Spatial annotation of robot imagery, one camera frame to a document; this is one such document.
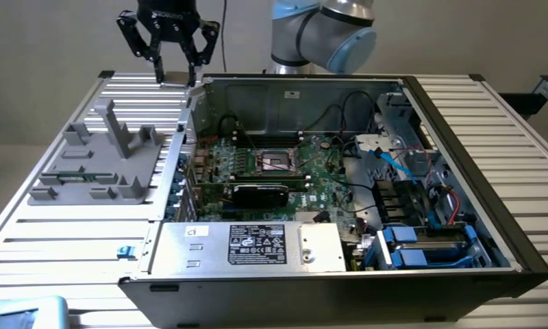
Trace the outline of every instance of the warning label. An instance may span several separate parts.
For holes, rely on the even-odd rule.
[[[285,264],[284,225],[231,225],[227,251],[231,265]]]

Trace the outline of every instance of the green circuit board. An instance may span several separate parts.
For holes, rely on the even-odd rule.
[[[337,163],[340,160],[338,147],[333,145],[329,137],[317,136],[317,142],[328,142],[332,147],[320,148],[320,143],[302,142],[298,147],[290,149],[253,149],[238,148],[223,139],[211,142],[203,152],[202,172],[197,171],[197,202],[199,221],[310,221],[312,217],[326,211],[330,222],[336,223],[341,236],[349,234],[350,225],[354,223],[354,215],[344,210],[353,210],[352,204],[344,204],[341,210],[337,201],[349,192],[349,187],[336,183],[325,167],[326,159],[334,165],[333,178],[345,181],[345,176],[337,174]],[[231,201],[227,199],[227,191],[235,184],[230,179],[234,174],[238,177],[267,175],[269,172],[259,171],[262,167],[255,155],[290,154],[294,170],[290,172],[275,171],[274,175],[281,178],[297,177],[297,182],[277,182],[270,179],[257,184],[282,184],[289,187],[288,204],[284,208],[271,210],[243,209],[235,210]],[[302,177],[308,175],[309,187],[304,188]]]

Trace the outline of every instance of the sticker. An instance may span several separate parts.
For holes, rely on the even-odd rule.
[[[186,226],[183,228],[183,236],[207,236],[209,235],[209,226]]]
[[[231,265],[285,264],[284,225],[229,226],[227,262]]]
[[[284,92],[284,98],[300,98],[300,91],[285,91]]]

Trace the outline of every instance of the motherboard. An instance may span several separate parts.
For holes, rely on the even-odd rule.
[[[341,140],[324,135],[308,136],[293,147],[255,148],[229,138],[201,140],[194,161],[198,220],[329,222],[349,240],[354,214],[350,189],[336,182],[346,181],[340,148]],[[243,200],[257,204],[239,207],[234,193],[251,186],[288,193],[281,206],[261,207],[249,190]]]

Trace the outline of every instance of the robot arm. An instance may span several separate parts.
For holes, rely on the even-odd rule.
[[[269,73],[312,73],[313,63],[350,74],[376,46],[373,0],[278,0],[271,13]]]
[[[150,33],[149,45],[135,28],[138,21]],[[218,23],[201,20],[195,0],[137,0],[137,12],[123,10],[117,17],[117,26],[134,56],[153,63],[157,83],[163,81],[161,42],[179,44],[189,62],[187,84],[193,86],[195,69],[209,64],[218,35]],[[198,28],[206,40],[202,51],[197,51],[193,40]]]
[[[312,73],[312,64],[329,72],[353,73],[376,45],[372,29],[373,0],[278,0],[271,17],[271,65],[269,73]],[[135,24],[150,33],[143,42]],[[195,0],[137,0],[137,12],[127,10],[117,25],[135,57],[154,65],[157,83],[163,82],[161,42],[177,42],[189,63],[187,84],[194,85],[195,69],[209,64],[217,41],[217,22],[202,21]],[[206,46],[197,51],[193,33],[201,28]]]

